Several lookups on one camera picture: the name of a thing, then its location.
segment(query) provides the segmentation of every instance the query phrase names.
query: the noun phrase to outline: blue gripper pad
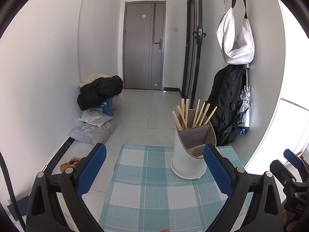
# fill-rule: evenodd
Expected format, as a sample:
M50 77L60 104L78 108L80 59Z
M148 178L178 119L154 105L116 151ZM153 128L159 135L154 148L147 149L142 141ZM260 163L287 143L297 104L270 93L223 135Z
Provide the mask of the blue gripper pad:
M231 197L233 194L233 185L232 178L228 171L225 169L223 164L221 163L218 156L223 159L221 154L216 150L217 154L211 149L209 145L204 147L204 160L209 168L211 174L214 177L220 191L224 194L227 194L228 197Z
M287 149L284 151L283 156L295 167L301 168L302 161L298 158L291 150Z
M82 158L75 167L75 191L79 197L88 193L100 168L106 159L107 151L103 144L98 143L89 155Z

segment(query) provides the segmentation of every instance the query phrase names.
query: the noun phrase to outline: backpack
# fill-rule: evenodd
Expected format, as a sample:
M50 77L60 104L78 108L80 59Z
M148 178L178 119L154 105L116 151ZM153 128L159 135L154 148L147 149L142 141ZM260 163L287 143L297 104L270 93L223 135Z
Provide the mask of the backpack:
M217 72L209 98L207 116L217 106L210 119L214 128L217 146L231 143L235 138L234 120L241 106L240 92L246 82L245 70L242 65L228 65Z

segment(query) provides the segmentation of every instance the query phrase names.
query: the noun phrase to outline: plastic package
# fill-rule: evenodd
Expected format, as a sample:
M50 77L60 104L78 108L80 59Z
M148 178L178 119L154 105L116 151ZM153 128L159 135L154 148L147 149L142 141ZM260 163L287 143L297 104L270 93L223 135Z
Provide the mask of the plastic package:
M97 111L96 109L85 110L79 119L80 121L86 122L91 125L96 125L101 127L107 121L111 120L113 117L108 116L104 113Z
M121 94L118 94L113 97L113 108L119 110L123 106L123 100Z
M104 143L111 136L115 127L115 121L109 120L100 128L96 125L82 123L74 127L69 136L75 140L95 146L97 143Z

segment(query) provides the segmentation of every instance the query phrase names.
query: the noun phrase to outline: door lock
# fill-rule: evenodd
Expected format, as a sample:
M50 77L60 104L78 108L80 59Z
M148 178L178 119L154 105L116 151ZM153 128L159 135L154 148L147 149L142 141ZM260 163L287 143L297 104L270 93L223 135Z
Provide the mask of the door lock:
M162 39L159 39L158 43L154 43L154 44L158 44L159 45L159 50L162 49Z

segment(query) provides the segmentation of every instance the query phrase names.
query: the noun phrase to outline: white tote bag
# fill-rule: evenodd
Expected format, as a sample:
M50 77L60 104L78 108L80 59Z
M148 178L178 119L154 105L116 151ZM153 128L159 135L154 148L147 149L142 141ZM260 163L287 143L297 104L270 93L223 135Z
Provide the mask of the white tote bag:
M218 30L217 40L220 45L224 61L232 65L248 64L254 57L254 40L250 23L245 14L242 27L235 40L235 21L233 8L236 0L232 0L232 7L223 15Z

